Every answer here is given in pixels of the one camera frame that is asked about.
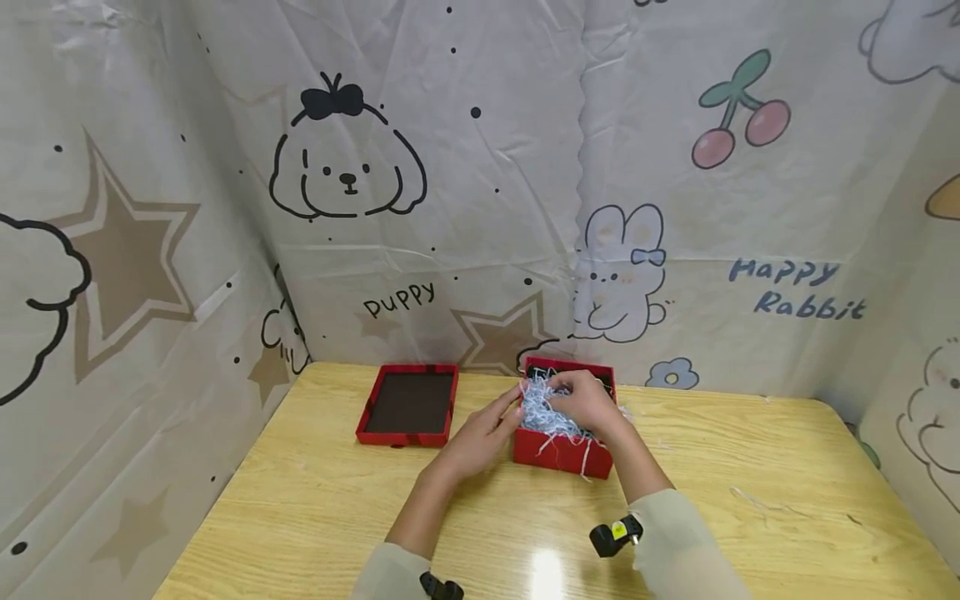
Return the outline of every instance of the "leaf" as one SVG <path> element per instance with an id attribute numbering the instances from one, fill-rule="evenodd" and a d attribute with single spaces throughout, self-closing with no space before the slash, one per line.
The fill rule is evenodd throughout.
<path id="1" fill-rule="evenodd" d="M 770 66 L 770 51 L 766 48 L 757 50 L 736 67 L 731 83 L 743 89 L 760 79 L 766 73 L 768 66 Z"/>
<path id="2" fill-rule="evenodd" d="M 700 96 L 700 106 L 703 108 L 719 107 L 730 100 L 732 90 L 730 82 L 713 84 Z"/>

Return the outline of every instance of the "yellow label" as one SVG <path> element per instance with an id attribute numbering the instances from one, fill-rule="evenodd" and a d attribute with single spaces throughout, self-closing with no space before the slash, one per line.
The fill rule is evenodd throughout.
<path id="1" fill-rule="evenodd" d="M 619 540 L 627 536 L 627 526 L 623 524 L 623 521 L 617 521 L 610 529 L 613 531 L 614 540 Z"/>

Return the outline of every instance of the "black bow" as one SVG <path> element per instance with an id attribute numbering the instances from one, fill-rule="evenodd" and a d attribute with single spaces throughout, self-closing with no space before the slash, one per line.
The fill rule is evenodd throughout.
<path id="1" fill-rule="evenodd" d="M 356 116 L 363 112 L 363 90 L 360 89 L 359 85 L 347 84 L 338 89 L 337 86 L 340 84 L 341 77 L 340 73 L 337 73 L 337 77 L 333 80 L 333 83 L 330 82 L 330 79 L 325 73 L 321 73 L 320 76 L 324 78 L 326 86 L 330 91 L 310 88 L 305 89 L 300 94 L 300 101 L 303 103 L 303 113 L 306 114 L 306 116 L 314 121 L 320 121 L 338 112 L 350 116 Z"/>

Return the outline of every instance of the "wooden table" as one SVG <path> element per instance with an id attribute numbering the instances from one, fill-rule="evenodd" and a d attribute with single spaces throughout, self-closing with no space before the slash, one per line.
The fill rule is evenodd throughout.
<path id="1" fill-rule="evenodd" d="M 348 596 L 436 454 L 355 441 L 375 375 L 323 363 L 303 372 L 157 599 Z M 453 429 L 513 383 L 462 374 Z M 756 598 L 960 598 L 946 564 L 825 404 L 617 393 Z M 492 474 L 455 498 L 433 571 L 473 600 L 647 597 L 630 548 L 600 560 L 587 538 L 623 513 L 615 474 L 588 483 L 514 465 L 504 452 Z"/>

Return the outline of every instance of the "red gift box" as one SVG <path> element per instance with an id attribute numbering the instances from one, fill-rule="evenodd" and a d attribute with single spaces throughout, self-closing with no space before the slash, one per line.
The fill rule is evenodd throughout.
<path id="1" fill-rule="evenodd" d="M 616 391 L 613 385 L 613 369 L 600 365 L 586 365 L 565 360 L 552 360 L 528 356 L 524 361 L 523 372 L 529 378 L 534 375 L 547 375 L 548 370 L 579 371 L 586 369 L 604 383 L 613 402 L 616 402 Z M 518 428 L 514 434 L 514 462 L 534 467 L 565 470 L 571 473 L 583 473 L 586 477 L 607 479 L 613 467 L 613 457 L 610 452 L 596 440 L 575 437 L 572 440 L 564 437 L 550 439 L 545 433 L 530 429 Z"/>
<path id="2" fill-rule="evenodd" d="M 357 441 L 443 447 L 458 376 L 456 365 L 383 365 L 357 424 Z"/>

